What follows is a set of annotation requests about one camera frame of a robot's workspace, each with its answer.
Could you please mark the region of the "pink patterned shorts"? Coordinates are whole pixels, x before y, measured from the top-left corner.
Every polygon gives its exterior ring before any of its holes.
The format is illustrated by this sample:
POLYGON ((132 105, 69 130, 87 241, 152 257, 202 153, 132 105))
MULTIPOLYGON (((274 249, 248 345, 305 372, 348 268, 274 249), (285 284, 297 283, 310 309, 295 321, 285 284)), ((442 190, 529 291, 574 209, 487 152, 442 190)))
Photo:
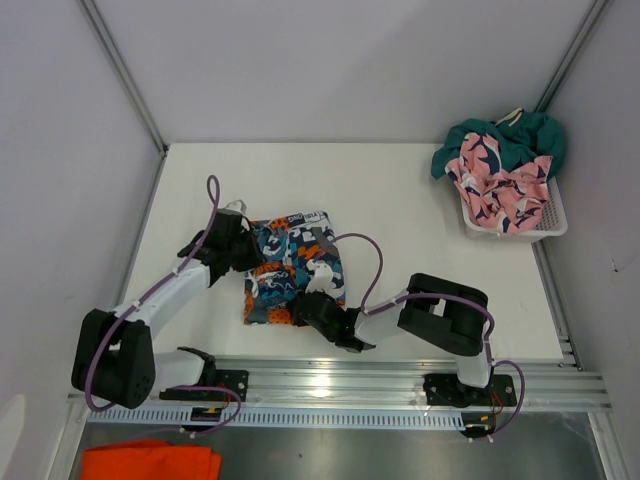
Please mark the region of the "pink patterned shorts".
POLYGON ((469 220, 498 234, 534 229, 550 199, 550 156, 538 156, 509 172, 502 166, 499 142, 489 134, 465 136, 457 158, 445 172, 454 182, 469 220))

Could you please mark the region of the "patterned orange blue shorts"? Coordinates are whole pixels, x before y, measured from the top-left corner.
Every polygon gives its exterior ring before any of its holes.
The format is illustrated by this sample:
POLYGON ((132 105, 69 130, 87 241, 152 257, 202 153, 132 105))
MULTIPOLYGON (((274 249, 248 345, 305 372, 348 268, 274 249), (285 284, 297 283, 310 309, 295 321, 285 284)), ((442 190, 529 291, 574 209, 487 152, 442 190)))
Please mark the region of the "patterned orange blue shorts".
POLYGON ((346 303, 340 255, 330 244, 334 231, 325 211, 294 213, 251 223, 264 262, 244 274, 244 323, 292 325, 289 302, 309 285, 312 261, 328 265, 333 276, 328 294, 346 303))

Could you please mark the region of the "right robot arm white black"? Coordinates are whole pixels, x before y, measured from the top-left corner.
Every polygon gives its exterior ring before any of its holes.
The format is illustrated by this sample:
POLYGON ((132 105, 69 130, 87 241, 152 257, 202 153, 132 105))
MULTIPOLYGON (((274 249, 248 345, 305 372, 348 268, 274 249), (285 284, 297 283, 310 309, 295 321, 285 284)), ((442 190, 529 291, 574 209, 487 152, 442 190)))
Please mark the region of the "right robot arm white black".
POLYGON ((479 403, 493 389, 490 337, 495 319, 482 291, 427 274, 411 276, 399 295, 373 307, 345 308, 311 281, 287 304, 296 326, 310 326, 352 353, 376 348, 400 332, 455 357, 458 395, 479 403))

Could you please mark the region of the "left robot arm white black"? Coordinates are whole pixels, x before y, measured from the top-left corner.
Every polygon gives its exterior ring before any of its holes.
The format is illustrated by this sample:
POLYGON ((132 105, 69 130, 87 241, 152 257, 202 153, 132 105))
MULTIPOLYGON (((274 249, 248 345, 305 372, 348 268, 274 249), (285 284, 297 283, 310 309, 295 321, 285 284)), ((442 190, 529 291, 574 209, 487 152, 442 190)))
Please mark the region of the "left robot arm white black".
POLYGON ((263 256, 236 201, 177 254, 171 270, 140 298, 83 319, 71 373, 73 388, 106 407, 139 407, 152 393, 168 399, 224 398, 213 355, 181 346, 157 354, 153 341, 193 298, 230 271, 246 272, 263 256))

